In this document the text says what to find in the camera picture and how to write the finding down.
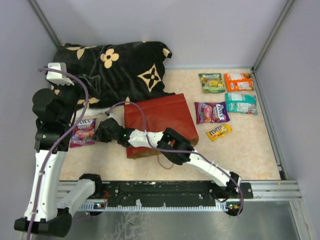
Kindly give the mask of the red brown paper bag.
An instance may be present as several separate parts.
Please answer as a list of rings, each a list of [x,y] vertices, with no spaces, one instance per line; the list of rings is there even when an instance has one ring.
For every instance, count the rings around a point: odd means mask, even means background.
[[[194,147],[199,135],[184,94],[140,101],[124,106],[124,127],[148,132],[175,130]]]

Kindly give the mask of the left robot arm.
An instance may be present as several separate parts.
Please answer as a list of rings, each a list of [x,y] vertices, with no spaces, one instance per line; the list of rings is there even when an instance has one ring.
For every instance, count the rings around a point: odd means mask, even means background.
[[[81,97],[88,105],[91,87],[85,79],[69,73],[66,76],[70,82],[61,84],[59,93],[42,88],[32,98],[32,111],[37,116],[35,175],[24,216],[14,222],[14,229],[26,232],[27,239],[31,235],[65,237],[80,206],[89,197],[97,199],[104,192],[100,175],[84,173],[62,200],[57,199],[62,166],[78,124],[72,118]]]

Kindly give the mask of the green yellow snack packet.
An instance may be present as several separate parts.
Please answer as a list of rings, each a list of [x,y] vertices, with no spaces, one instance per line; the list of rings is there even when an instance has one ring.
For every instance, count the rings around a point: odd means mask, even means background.
[[[199,73],[202,91],[206,94],[219,94],[226,91],[221,73]]]

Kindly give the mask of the yellow m&m's packet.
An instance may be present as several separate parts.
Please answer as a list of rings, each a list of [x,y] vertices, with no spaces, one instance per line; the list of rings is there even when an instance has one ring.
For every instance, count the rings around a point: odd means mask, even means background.
[[[214,142],[219,138],[224,137],[225,135],[229,134],[232,132],[232,127],[226,123],[216,127],[213,130],[207,131],[206,135],[208,136],[208,138]]]

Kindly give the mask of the purple snack packet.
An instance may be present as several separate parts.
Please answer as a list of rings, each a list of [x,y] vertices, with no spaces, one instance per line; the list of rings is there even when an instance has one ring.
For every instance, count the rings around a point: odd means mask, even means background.
[[[230,121],[226,102],[195,102],[197,124],[226,123]]]
[[[82,119],[72,130],[69,147],[76,148],[93,145],[96,131],[96,118]]]

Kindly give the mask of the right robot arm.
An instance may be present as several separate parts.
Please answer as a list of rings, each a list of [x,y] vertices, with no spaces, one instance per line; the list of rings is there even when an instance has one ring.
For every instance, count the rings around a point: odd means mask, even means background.
[[[159,151],[175,165],[188,164],[208,175],[218,187],[223,188],[225,199],[235,197],[244,199],[241,190],[242,178],[237,173],[208,160],[191,145],[188,139],[170,127],[160,132],[124,128],[111,117],[99,124],[93,139],[102,143],[116,141],[127,149],[149,148]]]

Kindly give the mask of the orange snack packet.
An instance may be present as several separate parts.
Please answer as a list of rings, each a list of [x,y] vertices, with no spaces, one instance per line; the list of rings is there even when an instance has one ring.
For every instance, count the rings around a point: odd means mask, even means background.
[[[254,90],[254,82],[251,73],[225,73],[224,79],[228,92]]]

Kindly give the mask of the black floral pillow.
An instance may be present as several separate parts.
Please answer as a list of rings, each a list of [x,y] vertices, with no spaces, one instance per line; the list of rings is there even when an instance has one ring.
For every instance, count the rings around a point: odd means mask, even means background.
[[[72,75],[100,76],[101,93],[89,108],[103,109],[122,102],[141,102],[169,95],[164,91],[164,61],[172,51],[160,41],[58,47],[53,61],[65,63]]]

